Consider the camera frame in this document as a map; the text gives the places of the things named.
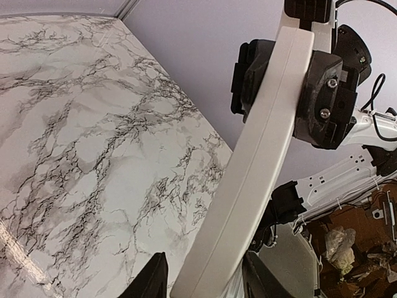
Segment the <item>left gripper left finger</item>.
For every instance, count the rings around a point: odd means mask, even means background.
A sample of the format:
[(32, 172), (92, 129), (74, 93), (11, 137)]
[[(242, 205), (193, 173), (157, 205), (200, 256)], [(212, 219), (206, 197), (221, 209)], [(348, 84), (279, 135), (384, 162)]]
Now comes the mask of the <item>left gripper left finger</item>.
[(168, 263), (165, 252), (155, 253), (122, 292), (122, 298), (166, 298)]

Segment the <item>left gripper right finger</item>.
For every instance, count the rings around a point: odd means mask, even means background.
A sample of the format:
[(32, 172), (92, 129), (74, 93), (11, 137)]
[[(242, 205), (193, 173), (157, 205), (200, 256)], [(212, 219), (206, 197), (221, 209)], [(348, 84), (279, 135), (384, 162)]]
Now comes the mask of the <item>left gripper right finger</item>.
[(245, 297), (288, 298), (292, 296), (253, 251), (247, 251), (243, 256), (242, 274)]

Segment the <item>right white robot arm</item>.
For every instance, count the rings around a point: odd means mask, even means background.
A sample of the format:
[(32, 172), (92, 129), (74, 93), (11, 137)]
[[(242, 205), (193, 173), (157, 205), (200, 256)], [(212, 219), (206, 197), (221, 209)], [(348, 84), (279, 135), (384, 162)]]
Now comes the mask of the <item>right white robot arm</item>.
[(266, 217), (291, 139), (325, 150), (377, 142), (362, 112), (350, 112), (331, 138), (325, 136), (331, 121), (323, 111), (333, 109), (340, 83), (349, 77), (344, 59), (333, 54), (340, 5), (285, 1), (245, 127), (171, 297), (221, 297), (237, 272), (246, 297), (290, 296), (249, 245)]

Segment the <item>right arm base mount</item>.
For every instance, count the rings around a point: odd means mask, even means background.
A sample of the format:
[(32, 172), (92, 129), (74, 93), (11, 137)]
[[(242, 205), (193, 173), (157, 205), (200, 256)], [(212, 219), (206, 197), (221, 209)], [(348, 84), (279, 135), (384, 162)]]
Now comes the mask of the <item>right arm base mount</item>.
[(249, 246), (250, 251), (259, 252), (263, 245), (272, 247), (277, 239), (277, 226), (293, 222), (306, 212), (303, 198), (298, 195), (297, 181), (277, 187), (271, 195), (262, 219)]

